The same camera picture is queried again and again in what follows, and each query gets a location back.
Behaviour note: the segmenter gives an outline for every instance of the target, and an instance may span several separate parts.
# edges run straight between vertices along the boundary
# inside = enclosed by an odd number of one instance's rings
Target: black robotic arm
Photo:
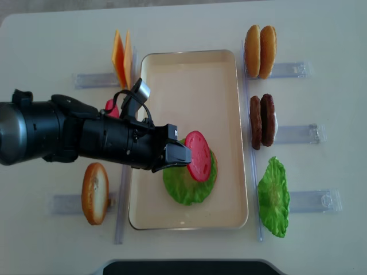
[[[154,125],[144,105],[150,90],[140,78],[127,96],[120,119],[64,95],[33,102],[31,92],[15,90],[11,103],[0,103],[0,163],[11,165],[35,158],[47,162],[73,162],[85,156],[158,170],[185,166],[191,151],[177,140],[177,127]],[[148,118],[137,121],[144,107]]]

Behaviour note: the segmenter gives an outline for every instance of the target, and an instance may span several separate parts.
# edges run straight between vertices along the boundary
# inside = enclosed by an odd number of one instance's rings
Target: tomato slice
[[[106,102],[106,107],[104,107],[104,109],[111,110],[113,106],[114,106],[114,100],[110,99]],[[117,119],[120,118],[120,112],[119,112],[119,108],[117,107],[117,104],[115,105],[112,112],[109,113],[107,116],[112,116],[112,117],[115,117]]]
[[[187,166],[190,175],[198,182],[208,180],[212,161],[210,159],[209,146],[199,131],[193,131],[185,139],[185,146],[191,149],[191,163]]]

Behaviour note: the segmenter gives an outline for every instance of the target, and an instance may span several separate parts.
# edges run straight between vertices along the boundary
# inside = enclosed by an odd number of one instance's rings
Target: lettuce leaf
[[[287,188],[286,170],[275,156],[269,160],[257,192],[263,225],[275,236],[284,238],[291,197]]]
[[[210,158],[212,166],[206,182],[194,180],[187,167],[172,167],[163,170],[163,182],[167,192],[176,202],[183,205],[202,202],[212,192],[218,171],[217,160],[212,150]]]

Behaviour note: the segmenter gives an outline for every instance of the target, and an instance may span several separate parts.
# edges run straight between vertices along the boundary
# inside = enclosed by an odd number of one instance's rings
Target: beige tray
[[[154,124],[177,125],[178,139],[203,133],[218,160],[218,176],[202,202],[184,206],[165,189],[162,171],[132,170],[129,219],[136,229],[242,227],[248,217],[236,59],[228,50],[150,54],[142,78]],[[144,118],[138,112],[138,120]]]

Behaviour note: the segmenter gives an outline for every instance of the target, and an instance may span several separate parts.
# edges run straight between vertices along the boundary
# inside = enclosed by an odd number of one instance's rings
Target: white table
[[[114,245],[115,214],[101,226],[90,226],[83,216],[46,212],[49,194],[80,193],[92,161],[32,160],[0,167],[0,273],[88,274],[113,260],[202,258],[261,259],[288,274],[365,274],[366,8],[362,1],[263,1],[6,18],[0,28],[0,101],[9,101],[18,88],[32,91],[35,100],[62,93],[98,108],[116,89],[76,91],[71,74],[113,71],[116,28],[121,33],[129,28],[140,60],[149,53],[229,49],[242,91],[241,40],[253,24],[275,26],[276,61],[309,60],[314,74],[308,80],[262,81],[251,92],[273,94],[280,125],[325,124],[328,141],[263,149],[257,155],[259,174],[276,155],[287,169],[291,191],[338,188],[343,211],[291,214],[285,239],[266,231],[259,243],[248,186],[249,219],[240,230],[135,231],[127,223],[124,244]],[[121,166],[103,163],[116,191]]]

